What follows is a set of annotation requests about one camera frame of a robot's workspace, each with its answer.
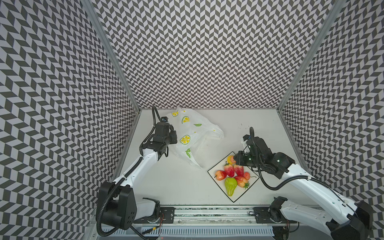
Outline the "yellow fake lemon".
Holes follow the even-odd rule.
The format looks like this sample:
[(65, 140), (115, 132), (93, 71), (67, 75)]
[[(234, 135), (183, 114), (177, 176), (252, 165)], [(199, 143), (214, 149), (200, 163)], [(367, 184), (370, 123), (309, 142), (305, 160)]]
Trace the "yellow fake lemon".
[(234, 158), (233, 155), (229, 155), (229, 156), (227, 157), (227, 164), (229, 164), (229, 165), (234, 165), (234, 164), (236, 164), (236, 160), (235, 160), (235, 158)]

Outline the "small pink fake peach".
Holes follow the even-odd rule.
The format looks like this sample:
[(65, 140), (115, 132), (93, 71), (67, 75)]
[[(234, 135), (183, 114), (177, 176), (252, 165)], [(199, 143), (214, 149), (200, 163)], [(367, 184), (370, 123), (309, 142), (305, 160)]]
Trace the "small pink fake peach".
[(251, 178), (255, 178), (255, 176), (251, 176), (251, 174), (249, 172), (245, 172), (244, 175), (244, 180), (247, 180), (247, 182), (251, 179)]

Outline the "red-yellow fake strawberry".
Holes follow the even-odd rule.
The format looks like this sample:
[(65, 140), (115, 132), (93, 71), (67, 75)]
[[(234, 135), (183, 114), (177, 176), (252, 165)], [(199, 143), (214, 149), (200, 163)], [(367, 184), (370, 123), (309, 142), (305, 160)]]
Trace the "red-yellow fake strawberry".
[(240, 188), (247, 189), (250, 186), (249, 181), (243, 176), (236, 176), (235, 180)]

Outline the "green fake pear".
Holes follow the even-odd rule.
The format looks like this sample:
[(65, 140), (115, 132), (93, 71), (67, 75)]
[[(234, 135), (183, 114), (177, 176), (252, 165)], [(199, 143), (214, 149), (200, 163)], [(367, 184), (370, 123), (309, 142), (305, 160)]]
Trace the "green fake pear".
[(226, 178), (225, 180), (225, 188), (227, 191), (227, 195), (231, 197), (234, 194), (236, 187), (238, 186), (235, 178)]

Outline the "large red fake apple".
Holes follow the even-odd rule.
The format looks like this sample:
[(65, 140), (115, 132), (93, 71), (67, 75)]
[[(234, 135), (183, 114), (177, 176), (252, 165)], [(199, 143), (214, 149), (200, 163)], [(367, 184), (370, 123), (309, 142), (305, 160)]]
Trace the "large red fake apple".
[(225, 171), (222, 171), (222, 170), (218, 170), (215, 172), (215, 179), (217, 181), (222, 181), (224, 180), (225, 178), (227, 177), (227, 173)]

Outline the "white lemon-print plastic bag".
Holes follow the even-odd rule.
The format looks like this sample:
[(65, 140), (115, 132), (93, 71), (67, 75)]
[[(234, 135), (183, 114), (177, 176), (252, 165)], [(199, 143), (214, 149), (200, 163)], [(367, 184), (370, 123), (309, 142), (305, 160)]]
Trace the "white lemon-print plastic bag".
[(167, 117), (177, 132), (177, 143), (170, 146), (170, 151), (191, 166), (200, 169), (201, 165), (195, 159), (197, 149), (208, 138), (223, 139), (224, 132), (219, 126), (192, 109), (178, 107), (167, 114)]

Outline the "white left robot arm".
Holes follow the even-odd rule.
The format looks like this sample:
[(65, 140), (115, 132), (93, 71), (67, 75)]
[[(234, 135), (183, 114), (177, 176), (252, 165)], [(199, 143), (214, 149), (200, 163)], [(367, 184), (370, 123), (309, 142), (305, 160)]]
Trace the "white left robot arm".
[(139, 156), (133, 164), (112, 182), (101, 185), (97, 202), (96, 229), (101, 237), (119, 229), (129, 229), (134, 221), (160, 217), (160, 202), (151, 198), (137, 200), (134, 188), (162, 156), (169, 155), (169, 146), (176, 144), (177, 132), (167, 117), (160, 117), (152, 107), (153, 128), (139, 146)]

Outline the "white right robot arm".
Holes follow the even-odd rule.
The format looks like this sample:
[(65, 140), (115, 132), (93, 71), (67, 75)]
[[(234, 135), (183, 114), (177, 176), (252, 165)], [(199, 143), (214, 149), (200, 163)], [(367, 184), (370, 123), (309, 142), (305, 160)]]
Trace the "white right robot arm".
[(241, 166), (256, 168), (263, 185), (280, 190), (291, 184), (315, 201), (321, 209), (314, 209), (276, 197), (269, 206), (272, 222), (297, 222), (319, 230), (334, 240), (366, 240), (373, 228), (373, 208), (364, 201), (354, 201), (329, 187), (305, 171), (284, 153), (273, 153), (254, 132), (243, 136), (244, 150), (235, 154)]

